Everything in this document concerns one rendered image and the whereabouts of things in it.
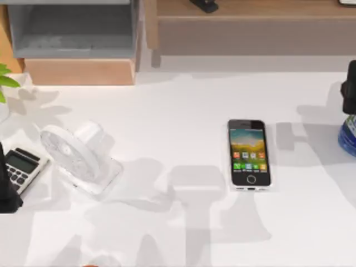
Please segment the green plant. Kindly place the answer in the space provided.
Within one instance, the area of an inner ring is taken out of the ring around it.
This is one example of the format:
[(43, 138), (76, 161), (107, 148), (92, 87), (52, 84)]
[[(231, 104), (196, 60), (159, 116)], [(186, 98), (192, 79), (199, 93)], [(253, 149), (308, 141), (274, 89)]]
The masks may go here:
[(11, 77), (7, 75), (12, 73), (12, 71), (7, 67), (7, 65), (0, 63), (0, 103), (6, 103), (6, 98), (3, 93), (2, 87), (19, 88), (21, 85)]

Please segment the pale wooden drawer front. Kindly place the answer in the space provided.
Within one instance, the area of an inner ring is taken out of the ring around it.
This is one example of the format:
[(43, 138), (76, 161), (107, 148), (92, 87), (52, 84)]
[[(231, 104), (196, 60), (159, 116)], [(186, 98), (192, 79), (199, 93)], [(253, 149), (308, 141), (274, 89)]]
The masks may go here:
[(123, 58), (26, 58), (26, 71), (41, 86), (133, 85), (136, 60)]

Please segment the black and white smartphone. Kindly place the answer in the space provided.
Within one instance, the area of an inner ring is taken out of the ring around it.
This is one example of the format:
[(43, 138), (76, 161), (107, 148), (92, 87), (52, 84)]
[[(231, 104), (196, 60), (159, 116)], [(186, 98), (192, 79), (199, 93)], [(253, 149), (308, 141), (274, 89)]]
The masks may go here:
[(229, 120), (231, 183), (237, 190), (263, 191), (272, 185), (265, 123)]

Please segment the grey pierced drawer inside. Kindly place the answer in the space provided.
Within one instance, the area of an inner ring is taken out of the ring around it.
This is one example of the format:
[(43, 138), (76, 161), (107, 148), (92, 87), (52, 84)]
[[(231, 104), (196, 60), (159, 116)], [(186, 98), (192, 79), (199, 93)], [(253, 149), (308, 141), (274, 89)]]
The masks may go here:
[(130, 58), (140, 0), (0, 0), (17, 58)]

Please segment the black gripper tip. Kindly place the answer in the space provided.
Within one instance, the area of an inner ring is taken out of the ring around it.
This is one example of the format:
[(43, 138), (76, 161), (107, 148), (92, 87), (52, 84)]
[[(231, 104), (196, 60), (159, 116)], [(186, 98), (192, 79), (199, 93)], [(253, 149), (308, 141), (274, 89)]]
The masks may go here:
[(3, 146), (0, 142), (0, 214), (15, 213), (22, 206), (23, 200), (8, 176)]

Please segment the blue bottle with black top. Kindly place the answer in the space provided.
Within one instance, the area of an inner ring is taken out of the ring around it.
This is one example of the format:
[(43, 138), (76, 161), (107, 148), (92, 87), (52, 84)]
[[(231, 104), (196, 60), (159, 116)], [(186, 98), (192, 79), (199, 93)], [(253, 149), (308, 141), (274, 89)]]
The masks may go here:
[(347, 79), (342, 83), (340, 93), (343, 98), (342, 111), (348, 115), (339, 135), (339, 145), (356, 157), (356, 60), (349, 62)]

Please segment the white desk fan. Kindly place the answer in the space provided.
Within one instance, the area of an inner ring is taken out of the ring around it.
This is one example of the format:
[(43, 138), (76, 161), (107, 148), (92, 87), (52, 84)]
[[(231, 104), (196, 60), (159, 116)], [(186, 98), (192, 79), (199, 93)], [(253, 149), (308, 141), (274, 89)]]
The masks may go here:
[(122, 174), (122, 165), (110, 155), (110, 136), (99, 123), (87, 121), (75, 131), (48, 125), (40, 140), (66, 180), (89, 195), (102, 196)]

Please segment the white calculator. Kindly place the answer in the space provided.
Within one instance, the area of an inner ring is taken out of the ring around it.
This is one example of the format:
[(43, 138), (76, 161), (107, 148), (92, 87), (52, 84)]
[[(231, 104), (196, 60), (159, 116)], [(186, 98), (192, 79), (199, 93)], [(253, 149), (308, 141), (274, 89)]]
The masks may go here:
[(19, 195), (24, 193), (46, 168), (49, 159), (41, 153), (21, 146), (13, 146), (5, 155), (10, 181)]

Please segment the wooden cupboard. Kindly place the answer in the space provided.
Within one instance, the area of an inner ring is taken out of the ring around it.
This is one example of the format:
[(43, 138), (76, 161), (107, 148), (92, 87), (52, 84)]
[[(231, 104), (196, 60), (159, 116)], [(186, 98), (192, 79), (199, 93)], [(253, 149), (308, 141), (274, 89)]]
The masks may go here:
[(0, 4), (0, 63), (15, 73), (17, 61), (13, 58), (7, 6), (3, 4)]

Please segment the wooden open shelf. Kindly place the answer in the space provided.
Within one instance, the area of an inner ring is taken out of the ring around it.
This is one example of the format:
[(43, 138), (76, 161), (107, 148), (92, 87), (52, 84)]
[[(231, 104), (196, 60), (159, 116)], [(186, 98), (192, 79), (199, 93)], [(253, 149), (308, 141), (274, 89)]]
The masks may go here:
[(146, 44), (161, 56), (356, 56), (356, 7), (338, 0), (142, 0)]

